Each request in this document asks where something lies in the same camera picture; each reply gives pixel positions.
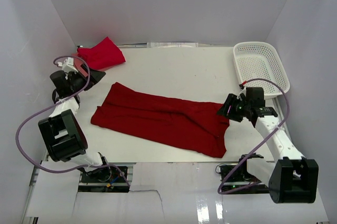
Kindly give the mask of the dark red t-shirt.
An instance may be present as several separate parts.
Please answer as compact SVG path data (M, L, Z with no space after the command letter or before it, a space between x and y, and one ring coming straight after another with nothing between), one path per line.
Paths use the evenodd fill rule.
M120 83L111 86L91 124L213 158L226 153L230 126L217 115L221 104L136 92Z

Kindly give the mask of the white perforated plastic basket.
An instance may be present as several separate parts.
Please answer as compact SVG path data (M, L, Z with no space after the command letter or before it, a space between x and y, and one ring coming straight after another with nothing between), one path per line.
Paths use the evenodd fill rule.
M265 42L242 42L233 47L234 68L239 83L254 79L247 87L262 87L265 99L282 94L274 85L261 81L267 79L287 93L290 82L276 49Z

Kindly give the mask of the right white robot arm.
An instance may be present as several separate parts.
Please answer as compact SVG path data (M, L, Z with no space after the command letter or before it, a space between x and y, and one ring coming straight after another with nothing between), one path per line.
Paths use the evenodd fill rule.
M319 166L297 150L283 130L274 108L265 104L261 87L248 87L245 93L229 94L217 112L225 118L241 122L246 118L264 138L227 173L222 183L240 168L266 185L274 203L314 203Z

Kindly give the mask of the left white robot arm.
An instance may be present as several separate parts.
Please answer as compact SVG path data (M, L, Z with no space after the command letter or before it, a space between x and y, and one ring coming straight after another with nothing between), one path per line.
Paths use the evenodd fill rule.
M81 102L78 92L81 89L89 90L105 75L105 72L93 69L87 76L78 70L58 70L50 75L55 86L52 100L56 107L49 117L38 122L38 127L53 161L87 165L87 168L82 169L85 172L90 171L93 166L107 164L101 153L87 151L86 137L75 118Z

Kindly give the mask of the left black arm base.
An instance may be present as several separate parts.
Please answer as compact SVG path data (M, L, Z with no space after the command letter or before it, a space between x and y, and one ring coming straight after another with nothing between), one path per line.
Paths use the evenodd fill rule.
M119 172L114 167L95 169L83 172L78 185L78 192L92 193L128 193L129 186L125 182L127 179L128 167L118 166Z

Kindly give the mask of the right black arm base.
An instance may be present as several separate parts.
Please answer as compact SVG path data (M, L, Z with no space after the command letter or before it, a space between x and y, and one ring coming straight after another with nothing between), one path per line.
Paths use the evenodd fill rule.
M215 167L215 173L221 177L221 186L217 189L219 195L269 194L267 185L247 171L246 161L223 182L244 157L242 155L236 163L220 163Z

